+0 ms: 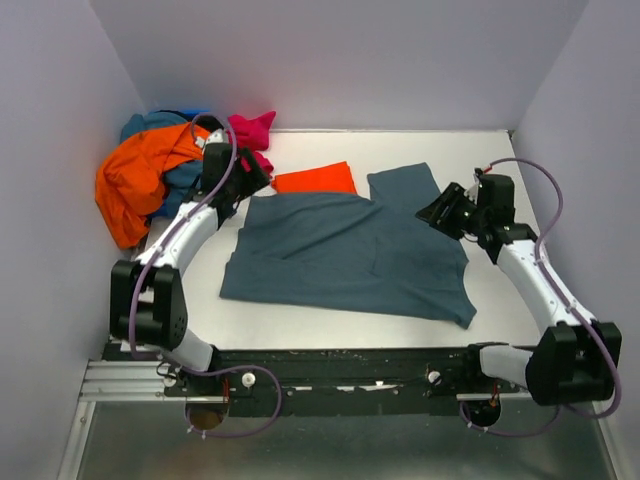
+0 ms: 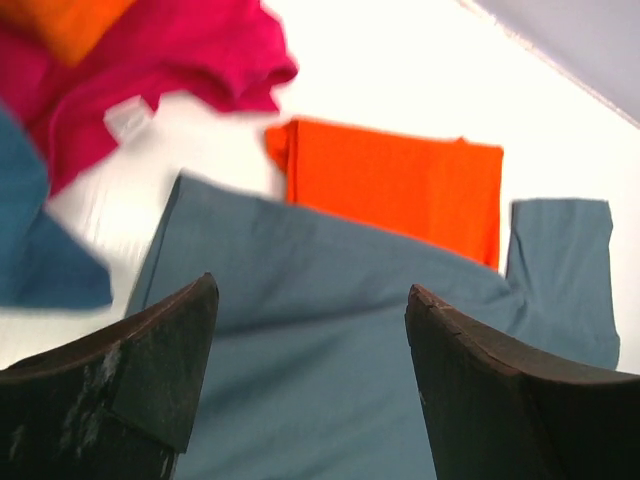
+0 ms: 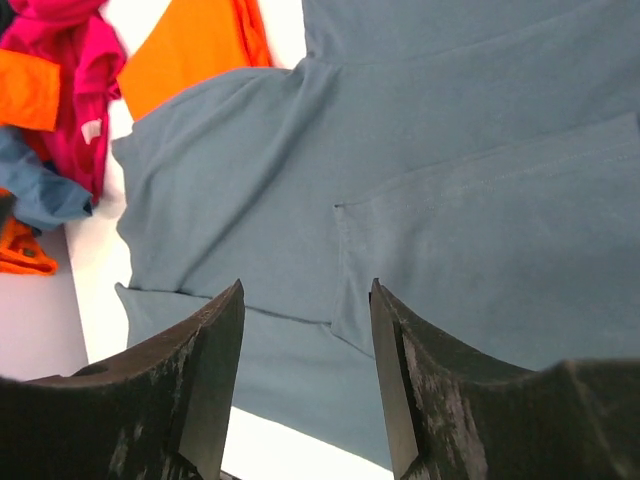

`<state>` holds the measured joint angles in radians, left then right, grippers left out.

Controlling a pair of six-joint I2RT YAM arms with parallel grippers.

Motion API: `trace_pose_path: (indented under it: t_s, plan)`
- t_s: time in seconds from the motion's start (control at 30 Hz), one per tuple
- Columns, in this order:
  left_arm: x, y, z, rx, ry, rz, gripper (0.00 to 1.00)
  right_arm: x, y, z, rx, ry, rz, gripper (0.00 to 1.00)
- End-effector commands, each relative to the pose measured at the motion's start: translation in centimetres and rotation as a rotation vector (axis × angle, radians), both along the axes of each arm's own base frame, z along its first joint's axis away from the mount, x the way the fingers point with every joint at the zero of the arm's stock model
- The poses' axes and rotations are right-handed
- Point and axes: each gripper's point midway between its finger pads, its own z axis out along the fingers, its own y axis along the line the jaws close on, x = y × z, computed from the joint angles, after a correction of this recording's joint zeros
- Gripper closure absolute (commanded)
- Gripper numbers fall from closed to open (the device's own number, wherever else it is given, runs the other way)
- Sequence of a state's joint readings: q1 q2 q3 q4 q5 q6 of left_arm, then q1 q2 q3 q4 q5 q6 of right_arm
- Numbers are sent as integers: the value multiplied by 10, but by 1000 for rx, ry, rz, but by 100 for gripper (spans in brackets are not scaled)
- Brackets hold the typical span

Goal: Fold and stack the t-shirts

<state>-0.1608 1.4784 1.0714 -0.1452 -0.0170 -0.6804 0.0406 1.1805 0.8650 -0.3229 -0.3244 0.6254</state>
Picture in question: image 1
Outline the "grey-blue t-shirt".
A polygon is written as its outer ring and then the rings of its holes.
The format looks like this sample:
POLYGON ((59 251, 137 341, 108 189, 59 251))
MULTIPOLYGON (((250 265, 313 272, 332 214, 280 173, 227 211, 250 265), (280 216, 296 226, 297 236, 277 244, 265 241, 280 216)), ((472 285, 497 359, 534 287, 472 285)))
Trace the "grey-blue t-shirt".
POLYGON ((368 175, 367 198, 253 198, 220 289, 224 299, 453 322, 476 314, 461 244, 416 218, 440 190, 427 164, 368 175))

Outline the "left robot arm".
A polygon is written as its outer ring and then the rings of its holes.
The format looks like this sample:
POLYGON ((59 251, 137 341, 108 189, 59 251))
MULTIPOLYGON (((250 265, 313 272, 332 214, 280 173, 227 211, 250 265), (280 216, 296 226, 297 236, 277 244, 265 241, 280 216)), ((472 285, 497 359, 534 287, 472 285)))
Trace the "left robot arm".
POLYGON ((111 270, 110 334, 140 345, 195 375, 216 370, 219 352, 188 325, 182 276, 196 253, 243 200, 270 183, 269 174, 247 147, 208 143, 203 170, 158 239, 133 260, 111 270))

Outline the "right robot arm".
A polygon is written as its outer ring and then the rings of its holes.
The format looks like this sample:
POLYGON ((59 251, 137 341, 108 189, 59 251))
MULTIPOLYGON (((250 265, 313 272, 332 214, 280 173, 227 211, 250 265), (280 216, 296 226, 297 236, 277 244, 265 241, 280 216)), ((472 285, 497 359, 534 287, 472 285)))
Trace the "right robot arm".
POLYGON ((469 235, 511 281, 541 332, 533 347, 472 346, 480 375, 513 383, 541 406, 621 399, 621 332, 601 323, 570 294, 542 255, 531 227, 515 220, 515 185, 505 175, 475 173, 466 189, 447 186, 417 218, 446 236, 469 235))

